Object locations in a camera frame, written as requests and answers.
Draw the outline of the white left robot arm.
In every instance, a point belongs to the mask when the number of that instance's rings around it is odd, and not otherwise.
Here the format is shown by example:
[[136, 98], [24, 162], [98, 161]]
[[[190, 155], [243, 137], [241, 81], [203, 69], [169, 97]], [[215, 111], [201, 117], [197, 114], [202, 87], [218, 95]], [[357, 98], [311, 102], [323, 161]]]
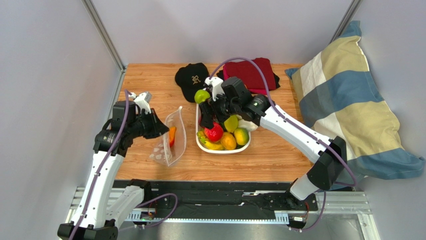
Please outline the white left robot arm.
[[158, 138], [169, 128], [158, 118], [147, 100], [118, 101], [94, 139], [90, 175], [81, 201], [69, 223], [62, 223], [57, 235], [62, 240], [115, 240], [119, 228], [144, 200], [150, 184], [132, 180], [108, 206], [116, 175], [134, 139]]

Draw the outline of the yellow orange mango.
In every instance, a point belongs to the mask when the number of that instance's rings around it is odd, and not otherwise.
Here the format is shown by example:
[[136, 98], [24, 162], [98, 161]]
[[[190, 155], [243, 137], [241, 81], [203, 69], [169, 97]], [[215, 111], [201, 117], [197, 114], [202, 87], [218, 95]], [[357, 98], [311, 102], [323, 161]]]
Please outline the yellow orange mango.
[[229, 132], [223, 133], [220, 139], [220, 143], [224, 147], [224, 149], [227, 151], [235, 150], [237, 147], [237, 142], [235, 137]]

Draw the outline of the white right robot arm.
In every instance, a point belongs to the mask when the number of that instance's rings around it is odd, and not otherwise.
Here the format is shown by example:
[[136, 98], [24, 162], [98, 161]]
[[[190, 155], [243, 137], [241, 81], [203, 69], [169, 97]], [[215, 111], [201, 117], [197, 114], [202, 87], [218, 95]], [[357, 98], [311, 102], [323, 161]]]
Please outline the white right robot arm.
[[232, 115], [269, 130], [299, 149], [313, 164], [296, 179], [287, 193], [303, 201], [318, 190], [328, 191], [347, 166], [346, 142], [322, 135], [285, 113], [266, 95], [252, 95], [241, 79], [225, 81], [207, 77], [204, 85], [211, 97], [199, 104], [200, 126], [212, 129], [214, 120], [224, 123]]

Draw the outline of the orange red mango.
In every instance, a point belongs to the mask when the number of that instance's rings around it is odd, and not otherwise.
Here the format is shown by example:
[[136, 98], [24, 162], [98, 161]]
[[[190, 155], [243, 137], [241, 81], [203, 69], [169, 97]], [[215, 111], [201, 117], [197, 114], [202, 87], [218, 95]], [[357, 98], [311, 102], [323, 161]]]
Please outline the orange red mango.
[[175, 139], [176, 139], [176, 132], [177, 132], [177, 127], [176, 126], [172, 126], [169, 128], [169, 132], [168, 132], [168, 143], [169, 143], [169, 147], [172, 148], [175, 144]]

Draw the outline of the clear dotted zip bag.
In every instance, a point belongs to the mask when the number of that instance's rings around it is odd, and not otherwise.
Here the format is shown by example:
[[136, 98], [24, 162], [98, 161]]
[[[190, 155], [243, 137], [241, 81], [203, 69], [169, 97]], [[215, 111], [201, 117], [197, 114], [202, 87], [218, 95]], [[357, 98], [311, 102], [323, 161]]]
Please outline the clear dotted zip bag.
[[165, 118], [164, 124], [169, 128], [169, 131], [158, 139], [149, 155], [151, 160], [166, 167], [176, 165], [183, 157], [187, 147], [182, 109], [183, 107], [180, 106]]

